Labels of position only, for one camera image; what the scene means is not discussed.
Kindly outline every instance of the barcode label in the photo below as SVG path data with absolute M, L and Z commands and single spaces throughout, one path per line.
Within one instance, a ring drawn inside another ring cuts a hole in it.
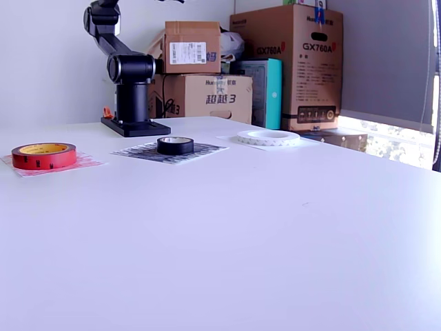
M 206 64 L 207 43 L 170 43 L 170 64 Z

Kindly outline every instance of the white tape roll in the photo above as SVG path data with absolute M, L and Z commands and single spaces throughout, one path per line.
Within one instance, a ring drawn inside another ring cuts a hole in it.
M 248 145 L 282 147 L 296 145 L 300 141 L 300 136 L 287 131 L 252 130 L 239 132 L 237 139 Z

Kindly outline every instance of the gray roller blind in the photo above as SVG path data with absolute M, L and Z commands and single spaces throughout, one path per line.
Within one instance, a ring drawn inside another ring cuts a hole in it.
M 422 130 L 433 132 L 431 1 L 329 0 L 328 7 L 344 15 L 342 115 L 419 130 L 427 96 Z

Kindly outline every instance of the black tape roll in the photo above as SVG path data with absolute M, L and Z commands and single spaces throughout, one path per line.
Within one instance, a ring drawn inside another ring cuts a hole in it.
M 193 152 L 193 139 L 183 137 L 165 137 L 158 139 L 158 153 L 164 155 L 182 155 Z

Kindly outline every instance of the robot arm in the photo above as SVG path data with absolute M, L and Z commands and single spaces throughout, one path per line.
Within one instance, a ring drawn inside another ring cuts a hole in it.
M 109 57 L 107 71 L 114 83 L 122 83 L 124 80 L 141 83 L 154 77 L 156 63 L 150 55 L 132 51 L 116 37 L 116 25 L 121 16 L 118 1 L 92 2 L 84 12 L 84 28 Z
M 107 71 L 116 84 L 114 118 L 103 117 L 101 122 L 124 137 L 169 134 L 170 128 L 148 116 L 147 86 L 156 73 L 156 63 L 160 68 L 162 61 L 132 51 L 116 37 L 120 15 L 118 0 L 96 0 L 84 12 L 84 28 L 108 56 Z

